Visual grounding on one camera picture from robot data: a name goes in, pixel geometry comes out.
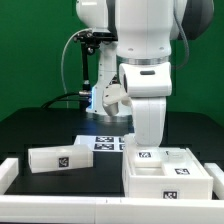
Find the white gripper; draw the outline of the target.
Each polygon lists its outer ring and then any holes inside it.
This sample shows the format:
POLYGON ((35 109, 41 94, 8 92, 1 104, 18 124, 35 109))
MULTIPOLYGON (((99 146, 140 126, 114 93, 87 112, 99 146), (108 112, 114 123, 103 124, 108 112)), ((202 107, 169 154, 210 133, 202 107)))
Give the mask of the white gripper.
POLYGON ((166 97, 171 95, 171 65, 119 66, 119 84, 105 88, 102 105, 109 116, 119 112, 118 103, 132 112, 134 139, 138 145, 158 147, 161 144, 166 114, 166 97))

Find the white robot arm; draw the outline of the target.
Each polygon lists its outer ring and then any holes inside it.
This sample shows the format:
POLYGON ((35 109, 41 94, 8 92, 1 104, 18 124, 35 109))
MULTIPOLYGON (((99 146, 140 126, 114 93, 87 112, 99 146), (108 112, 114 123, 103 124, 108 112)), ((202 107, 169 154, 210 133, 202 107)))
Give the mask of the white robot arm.
POLYGON ((130 115, 134 143, 159 146, 172 92, 170 42, 205 32, 214 0, 77 0, 76 12, 87 26, 85 52, 100 51, 87 112, 130 115))

